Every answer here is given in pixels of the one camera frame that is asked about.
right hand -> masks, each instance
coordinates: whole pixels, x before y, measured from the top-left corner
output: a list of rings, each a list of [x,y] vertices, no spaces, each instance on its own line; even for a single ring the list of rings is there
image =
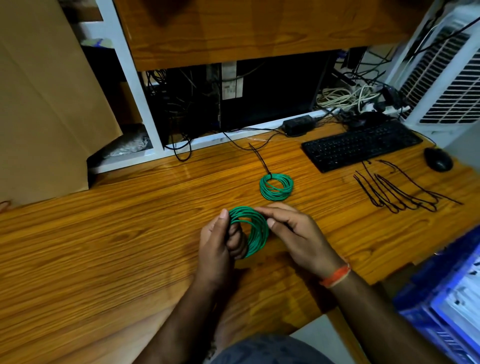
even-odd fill
[[[299,266],[325,279],[345,265],[310,216],[280,202],[255,210],[267,217],[270,230]]]

keyboard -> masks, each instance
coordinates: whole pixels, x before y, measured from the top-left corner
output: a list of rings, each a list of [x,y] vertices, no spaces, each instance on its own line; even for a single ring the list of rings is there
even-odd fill
[[[408,148],[422,141],[399,122],[388,121],[366,129],[305,142],[301,146],[312,163],[320,172],[325,173]]]

computer mouse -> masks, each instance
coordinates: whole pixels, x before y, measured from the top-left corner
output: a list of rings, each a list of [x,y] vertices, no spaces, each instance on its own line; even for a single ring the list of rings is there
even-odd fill
[[[453,168],[452,158],[440,148],[425,148],[423,155],[427,165],[437,172],[447,172]]]

orange wristband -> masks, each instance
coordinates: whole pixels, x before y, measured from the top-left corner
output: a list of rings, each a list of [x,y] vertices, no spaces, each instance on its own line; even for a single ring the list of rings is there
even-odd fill
[[[343,281],[343,279],[350,273],[352,268],[350,267],[350,264],[347,263],[347,265],[337,269],[333,274],[325,278],[324,280],[320,281],[320,284],[324,286],[325,288],[331,288],[335,286],[337,283]]]

green wire coil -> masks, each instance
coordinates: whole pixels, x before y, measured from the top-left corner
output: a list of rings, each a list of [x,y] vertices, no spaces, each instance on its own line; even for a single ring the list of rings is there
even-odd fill
[[[283,188],[277,188],[272,186],[268,181],[279,181]],[[271,173],[262,177],[260,180],[260,193],[263,197],[270,201],[283,201],[285,200],[293,190],[293,179],[286,174]]]
[[[265,242],[268,238],[268,225],[267,221],[260,213],[248,206],[233,208],[228,213],[230,214],[230,224],[245,222],[252,226],[247,240],[248,250],[245,258],[258,252],[265,246]],[[240,218],[249,218],[251,221],[240,220]]]

